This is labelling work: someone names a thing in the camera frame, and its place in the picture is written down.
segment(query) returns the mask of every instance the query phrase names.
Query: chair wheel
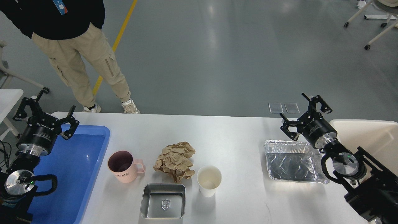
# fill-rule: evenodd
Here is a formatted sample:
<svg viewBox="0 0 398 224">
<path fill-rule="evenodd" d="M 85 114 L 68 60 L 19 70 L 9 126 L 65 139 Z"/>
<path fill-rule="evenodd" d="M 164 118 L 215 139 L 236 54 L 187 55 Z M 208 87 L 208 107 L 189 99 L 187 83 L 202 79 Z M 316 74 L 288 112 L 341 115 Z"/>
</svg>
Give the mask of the chair wheel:
<svg viewBox="0 0 398 224">
<path fill-rule="evenodd" d="M 50 92 L 50 89 L 49 89 L 49 88 L 47 88 L 47 87 L 44 87 L 44 88 L 43 88 L 43 90 L 44 90 L 44 93 L 45 93 L 45 94 L 47 94 L 47 93 L 49 93 L 49 92 Z"/>
</svg>

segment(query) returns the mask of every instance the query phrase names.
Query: crumpled brown paper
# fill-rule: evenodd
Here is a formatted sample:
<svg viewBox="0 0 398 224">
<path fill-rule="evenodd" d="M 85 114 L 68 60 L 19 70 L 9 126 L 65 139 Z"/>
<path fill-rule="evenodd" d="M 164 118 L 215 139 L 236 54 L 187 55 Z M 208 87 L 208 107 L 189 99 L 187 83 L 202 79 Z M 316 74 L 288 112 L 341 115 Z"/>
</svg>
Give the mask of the crumpled brown paper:
<svg viewBox="0 0 398 224">
<path fill-rule="evenodd" d="M 195 150 L 186 141 L 168 145 L 162 149 L 153 169 L 167 173 L 173 177 L 175 183 L 181 183 L 183 178 L 190 179 L 195 174 L 194 170 L 189 169 L 193 163 L 188 158 L 193 154 Z"/>
</svg>

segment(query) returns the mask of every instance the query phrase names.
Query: yellow floor line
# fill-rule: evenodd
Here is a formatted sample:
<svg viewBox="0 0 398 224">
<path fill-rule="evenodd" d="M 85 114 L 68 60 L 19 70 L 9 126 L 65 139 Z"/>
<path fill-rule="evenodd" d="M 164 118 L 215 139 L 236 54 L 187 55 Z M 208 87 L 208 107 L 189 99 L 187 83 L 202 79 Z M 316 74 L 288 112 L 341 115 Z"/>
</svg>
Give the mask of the yellow floor line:
<svg viewBox="0 0 398 224">
<path fill-rule="evenodd" d="M 130 10 L 129 10 L 129 12 L 128 12 L 127 15 L 126 15 L 126 18 L 125 18 L 125 20 L 124 20 L 124 22 L 123 22 L 122 27 L 120 28 L 119 34 L 117 35 L 116 40 L 115 40 L 115 42 L 113 43 L 112 50 L 113 50 L 114 52 L 116 51 L 117 46 L 119 45 L 120 39 L 121 39 L 122 36 L 123 36 L 124 30 L 126 29 L 126 26 L 127 26 L 127 23 L 129 22 L 130 17 L 131 17 L 131 14 L 133 13 L 135 4 L 137 4 L 137 0 L 134 0 L 133 3 L 131 4 Z M 98 89 L 100 88 L 101 83 L 102 83 L 102 76 L 99 76 L 98 79 L 97 79 L 97 82 L 96 82 L 96 84 L 95 84 L 95 86 L 94 86 L 94 88 L 93 88 L 93 94 L 94 94 L 94 96 L 97 94 Z"/>
</svg>

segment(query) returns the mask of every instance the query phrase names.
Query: black cable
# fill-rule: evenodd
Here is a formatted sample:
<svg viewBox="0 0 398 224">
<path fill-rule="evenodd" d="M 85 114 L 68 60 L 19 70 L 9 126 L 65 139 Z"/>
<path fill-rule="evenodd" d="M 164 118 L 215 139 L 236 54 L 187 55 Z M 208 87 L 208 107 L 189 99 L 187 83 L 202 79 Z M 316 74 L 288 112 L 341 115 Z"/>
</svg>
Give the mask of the black cable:
<svg viewBox="0 0 398 224">
<path fill-rule="evenodd" d="M 329 154 L 326 154 L 326 155 L 324 155 L 324 156 L 322 157 L 322 159 L 321 159 L 322 171 L 324 172 L 325 176 L 326 176 L 329 180 L 331 180 L 331 181 L 333 181 L 333 182 L 335 182 L 335 183 L 341 184 L 341 182 L 340 182 L 338 179 L 336 179 L 336 178 L 330 176 L 330 174 L 328 173 L 328 169 L 326 168 L 326 160 L 329 159 L 329 158 L 330 158 Z"/>
<path fill-rule="evenodd" d="M 5 142 L 5 141 L 1 141 L 1 140 L 0 140 L 0 143 L 1 143 L 1 145 L 3 146 L 2 149 L 0 148 L 0 152 L 2 152 L 2 153 L 4 154 L 4 159 L 0 162 L 0 164 L 4 162 L 4 165 L 2 165 L 0 168 L 6 166 L 6 168 L 8 169 L 9 166 L 10 166 L 10 155 L 11 155 L 12 147 L 11 147 L 11 144 L 10 144 L 10 143 Z M 6 145 L 5 145 L 5 144 L 7 144 L 7 145 L 10 147 L 10 153 L 7 153 Z"/>
</svg>

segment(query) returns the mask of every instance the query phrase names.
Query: id badge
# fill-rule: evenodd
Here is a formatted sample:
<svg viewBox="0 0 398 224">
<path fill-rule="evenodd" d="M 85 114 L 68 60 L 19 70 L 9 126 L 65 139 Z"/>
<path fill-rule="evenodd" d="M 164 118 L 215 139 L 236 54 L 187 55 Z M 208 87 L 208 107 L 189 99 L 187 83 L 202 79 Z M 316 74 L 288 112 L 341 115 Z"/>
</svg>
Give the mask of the id badge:
<svg viewBox="0 0 398 224">
<path fill-rule="evenodd" d="M 61 15 L 65 15 L 68 10 L 66 9 L 65 4 L 62 2 L 62 0 L 53 0 L 55 6 L 57 7 L 59 13 L 61 13 Z"/>
</svg>

